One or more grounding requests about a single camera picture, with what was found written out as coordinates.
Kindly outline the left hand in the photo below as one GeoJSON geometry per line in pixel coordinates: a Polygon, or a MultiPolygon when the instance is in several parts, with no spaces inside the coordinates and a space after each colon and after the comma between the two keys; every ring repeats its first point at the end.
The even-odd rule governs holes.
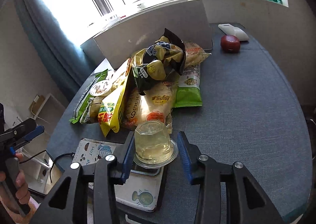
{"type": "MultiPolygon", "coordinates": [[[[27,205],[29,203],[31,194],[28,190],[28,184],[25,180],[25,174],[23,170],[19,170],[19,173],[16,178],[16,186],[17,186],[17,192],[16,192],[16,198],[18,199],[19,203],[22,205],[27,205]]],[[[3,203],[11,210],[11,211],[18,211],[14,209],[13,203],[10,201],[10,198],[6,191],[1,188],[1,199],[3,203]]]]}

